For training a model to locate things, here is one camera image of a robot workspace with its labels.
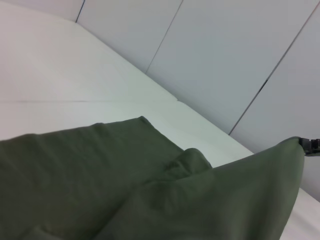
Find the white wall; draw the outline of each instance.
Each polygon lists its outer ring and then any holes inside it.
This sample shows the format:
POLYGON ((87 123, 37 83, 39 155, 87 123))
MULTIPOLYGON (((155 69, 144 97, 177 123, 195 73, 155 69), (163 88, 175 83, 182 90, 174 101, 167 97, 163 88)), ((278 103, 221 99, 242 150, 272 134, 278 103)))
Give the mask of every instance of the white wall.
POLYGON ((184 0, 147 75, 229 133, 318 0, 184 0))
POLYGON ((182 0, 87 0, 78 24, 145 72, 182 0))
MULTIPOLYGON (((300 136, 320 139, 320 7, 231 136, 259 152, 300 136)), ((302 188, 320 201, 320 157, 306 157, 302 188)))
POLYGON ((76 21, 84 0, 1 0, 76 21))

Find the green cloth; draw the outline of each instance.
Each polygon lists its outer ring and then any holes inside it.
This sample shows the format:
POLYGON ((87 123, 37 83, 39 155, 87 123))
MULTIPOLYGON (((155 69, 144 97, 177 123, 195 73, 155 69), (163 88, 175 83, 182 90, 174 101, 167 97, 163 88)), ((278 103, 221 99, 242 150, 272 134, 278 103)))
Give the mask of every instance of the green cloth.
POLYGON ((303 165, 296 137, 212 169, 144 117, 28 134, 0 142, 0 238, 278 240, 303 165))

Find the olive green fabric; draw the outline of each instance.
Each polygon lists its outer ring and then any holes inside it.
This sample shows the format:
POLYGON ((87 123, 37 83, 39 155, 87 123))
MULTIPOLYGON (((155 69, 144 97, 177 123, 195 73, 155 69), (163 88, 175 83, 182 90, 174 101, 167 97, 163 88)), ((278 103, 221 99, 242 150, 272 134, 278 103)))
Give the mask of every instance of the olive green fabric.
POLYGON ((295 137, 212 169, 144 117, 24 135, 0 142, 0 237, 279 240, 303 165, 295 137))

